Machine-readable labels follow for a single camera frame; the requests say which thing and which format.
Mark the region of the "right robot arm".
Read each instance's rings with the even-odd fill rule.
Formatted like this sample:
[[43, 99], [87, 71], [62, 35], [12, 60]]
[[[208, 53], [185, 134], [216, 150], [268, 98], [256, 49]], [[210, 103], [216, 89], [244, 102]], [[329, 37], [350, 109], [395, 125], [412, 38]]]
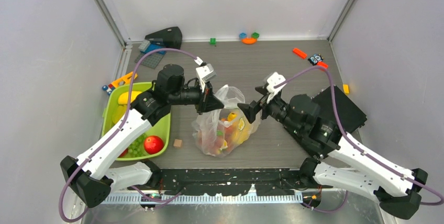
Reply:
[[410, 219], [419, 209], [420, 185], [427, 172], [406, 169], [382, 158], [351, 134], [321, 117], [320, 106], [308, 95], [295, 95], [285, 102], [265, 88], [259, 101], [238, 104], [248, 122], [256, 116], [272, 117], [308, 153], [299, 169], [299, 182], [305, 187], [331, 186], [366, 197], [399, 219]]

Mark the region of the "red fake lychee bunch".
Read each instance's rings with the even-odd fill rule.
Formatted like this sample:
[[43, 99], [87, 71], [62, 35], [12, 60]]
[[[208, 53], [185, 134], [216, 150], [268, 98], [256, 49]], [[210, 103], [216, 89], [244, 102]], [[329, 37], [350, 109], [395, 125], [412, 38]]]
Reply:
[[201, 131], [198, 131], [196, 135], [196, 145], [205, 155], [224, 157], [234, 148], [232, 134], [233, 131], [228, 128], [210, 133], [209, 137], [204, 136]]

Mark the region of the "clear printed plastic bag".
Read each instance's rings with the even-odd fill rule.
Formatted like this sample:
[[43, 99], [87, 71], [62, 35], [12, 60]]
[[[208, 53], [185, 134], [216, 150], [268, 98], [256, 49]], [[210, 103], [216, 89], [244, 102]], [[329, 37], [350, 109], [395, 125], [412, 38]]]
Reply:
[[[223, 130], [226, 126], [225, 121], [227, 120], [230, 112], [235, 112], [241, 116], [244, 116], [243, 112], [237, 107], [238, 103], [246, 102], [245, 96], [241, 90], [234, 86], [224, 85], [216, 92], [215, 95], [224, 103], [225, 106], [223, 109], [203, 113], [202, 115], [197, 116], [196, 120], [192, 122], [192, 127], [194, 128], [193, 137], [195, 142], [197, 140], [196, 135], [198, 131], [201, 131], [204, 136], [209, 137], [210, 133], [215, 133], [217, 130]], [[252, 129], [250, 131], [250, 136], [257, 131], [260, 122], [260, 115], [257, 114], [256, 120], [251, 124]]]

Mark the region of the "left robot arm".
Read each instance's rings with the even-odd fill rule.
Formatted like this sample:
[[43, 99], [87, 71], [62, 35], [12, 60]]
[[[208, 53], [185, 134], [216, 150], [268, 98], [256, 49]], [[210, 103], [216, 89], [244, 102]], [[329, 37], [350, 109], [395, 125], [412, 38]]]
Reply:
[[61, 161], [67, 187], [86, 207], [94, 208], [110, 193], [130, 186], [155, 189], [160, 185], [161, 170], [151, 161], [114, 169], [111, 165], [131, 143], [168, 115], [173, 105], [194, 105], [198, 114], [223, 109], [210, 83], [216, 75], [212, 65], [201, 64], [196, 75], [195, 85], [190, 87], [181, 66], [166, 65], [154, 86], [131, 102], [118, 124], [77, 158], [66, 156]]

